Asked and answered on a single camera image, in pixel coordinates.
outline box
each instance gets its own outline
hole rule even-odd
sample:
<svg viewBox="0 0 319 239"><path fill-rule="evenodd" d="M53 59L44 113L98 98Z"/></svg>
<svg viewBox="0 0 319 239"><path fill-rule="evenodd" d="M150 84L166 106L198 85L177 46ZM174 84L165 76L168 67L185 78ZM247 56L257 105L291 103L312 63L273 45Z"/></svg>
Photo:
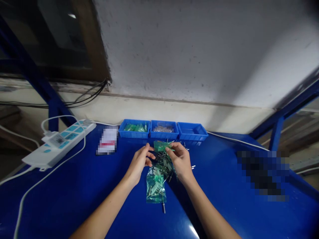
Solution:
<svg viewBox="0 0 319 239"><path fill-rule="evenodd" d="M127 124L147 125L147 132L125 131ZM120 125L119 133L122 138L148 138L150 132L150 122L148 120L125 119Z"/></svg>
<svg viewBox="0 0 319 239"><path fill-rule="evenodd" d="M154 128L156 126L170 126L172 128L174 128L174 133L169 133L169 132L154 132ZM160 138L160 139L177 139L179 130L177 127L176 122L173 121L162 121L162 120L152 120L151 122L151 129L150 129L151 133L150 133L150 137L151 138Z"/></svg>
<svg viewBox="0 0 319 239"><path fill-rule="evenodd" d="M199 123L177 123L179 139L204 141L208 137L205 128Z"/></svg>

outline white power strip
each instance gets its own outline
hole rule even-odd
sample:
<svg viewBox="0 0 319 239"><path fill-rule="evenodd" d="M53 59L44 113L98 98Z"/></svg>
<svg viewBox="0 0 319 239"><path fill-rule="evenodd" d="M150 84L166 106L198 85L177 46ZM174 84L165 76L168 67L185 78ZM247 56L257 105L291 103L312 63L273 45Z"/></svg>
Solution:
<svg viewBox="0 0 319 239"><path fill-rule="evenodd" d="M95 123L83 125L83 121L84 120L79 121L81 127L79 123L75 123L60 133L60 135L66 139L66 141L60 147L55 148L48 144L44 144L22 159L22 161L33 167L40 168L40 171L45 171L48 168L52 168L84 138L84 130L87 135L96 127Z"/></svg>

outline blue workbench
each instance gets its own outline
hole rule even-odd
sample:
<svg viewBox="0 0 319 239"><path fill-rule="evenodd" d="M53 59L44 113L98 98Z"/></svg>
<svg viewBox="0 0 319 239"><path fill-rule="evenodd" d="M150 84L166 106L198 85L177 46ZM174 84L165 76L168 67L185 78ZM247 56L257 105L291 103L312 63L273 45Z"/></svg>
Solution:
<svg viewBox="0 0 319 239"><path fill-rule="evenodd" d="M96 156L102 130L88 136L85 149L36 186L24 202L19 238L67 238L114 189L125 174L134 152L154 139L119 138L117 152ZM223 134L258 144L248 135ZM82 148L75 146L65 159ZM268 202L255 195L236 156L257 150L210 135L191 145L193 173L212 204L242 238L312 238L319 222L319 196L294 172L289 172L286 202ZM34 170L0 187L0 238L12 238L23 194L51 170ZM196 238L203 231L185 189L174 177L165 183L166 214L161 204L146 204L146 174L132 190L106 238Z"/></svg>

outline small blue bin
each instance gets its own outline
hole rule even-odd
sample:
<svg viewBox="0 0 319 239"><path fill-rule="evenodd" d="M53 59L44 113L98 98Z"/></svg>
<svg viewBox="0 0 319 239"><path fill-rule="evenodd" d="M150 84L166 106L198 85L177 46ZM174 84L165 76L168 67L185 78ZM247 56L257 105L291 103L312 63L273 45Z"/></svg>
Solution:
<svg viewBox="0 0 319 239"><path fill-rule="evenodd" d="M163 127L166 127L166 126L170 126L170 127L173 127L174 128L174 133L166 133L166 132L154 132L154 128L156 126L163 126ZM173 121L160 121L160 120L152 120L151 122L151 138L163 138L163 139L177 139L177 136L178 136L178 127L177 127L177 124L176 122L173 122Z"/></svg>
<svg viewBox="0 0 319 239"><path fill-rule="evenodd" d="M208 137L205 128L199 123L178 122L179 139L204 141Z"/></svg>
<svg viewBox="0 0 319 239"><path fill-rule="evenodd" d="M142 124L147 125L147 132L136 132L136 131L124 131L127 124ZM119 133L122 138L148 138L150 132L150 122L147 120L136 120L136 119L125 119L120 125Z"/></svg>

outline person's left hand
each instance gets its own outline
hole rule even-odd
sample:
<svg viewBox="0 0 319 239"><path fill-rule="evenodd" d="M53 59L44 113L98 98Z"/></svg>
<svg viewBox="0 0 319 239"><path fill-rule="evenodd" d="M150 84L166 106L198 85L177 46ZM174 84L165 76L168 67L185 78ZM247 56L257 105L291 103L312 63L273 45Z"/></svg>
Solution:
<svg viewBox="0 0 319 239"><path fill-rule="evenodd" d="M154 151L150 144L147 143L145 146L135 152L132 162L124 176L133 183L133 186L139 183L143 168L145 166L152 166L152 162L148 157L155 159L154 154L150 153L149 150Z"/></svg>

